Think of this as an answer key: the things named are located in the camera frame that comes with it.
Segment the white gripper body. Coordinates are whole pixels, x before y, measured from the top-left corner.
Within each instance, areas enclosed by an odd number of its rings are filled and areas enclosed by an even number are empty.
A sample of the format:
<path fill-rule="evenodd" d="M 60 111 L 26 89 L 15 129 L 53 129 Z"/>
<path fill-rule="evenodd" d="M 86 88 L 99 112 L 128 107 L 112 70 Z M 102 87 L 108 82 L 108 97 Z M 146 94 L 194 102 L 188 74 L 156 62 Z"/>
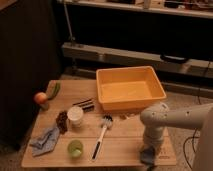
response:
<path fill-rule="evenodd" d="M 163 128 L 146 128 L 143 134 L 143 142 L 148 147 L 158 149 L 163 144 Z"/>

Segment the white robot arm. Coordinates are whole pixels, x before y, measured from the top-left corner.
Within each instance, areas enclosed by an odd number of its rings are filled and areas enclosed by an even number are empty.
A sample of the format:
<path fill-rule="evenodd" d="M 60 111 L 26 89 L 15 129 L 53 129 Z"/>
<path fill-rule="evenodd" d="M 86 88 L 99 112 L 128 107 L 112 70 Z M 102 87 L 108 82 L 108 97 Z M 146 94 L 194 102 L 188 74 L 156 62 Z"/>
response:
<path fill-rule="evenodd" d="M 213 103 L 175 110 L 155 103 L 141 112 L 140 120 L 145 126 L 143 143 L 154 149 L 162 145 L 165 127 L 200 130 L 192 171 L 213 171 Z"/>

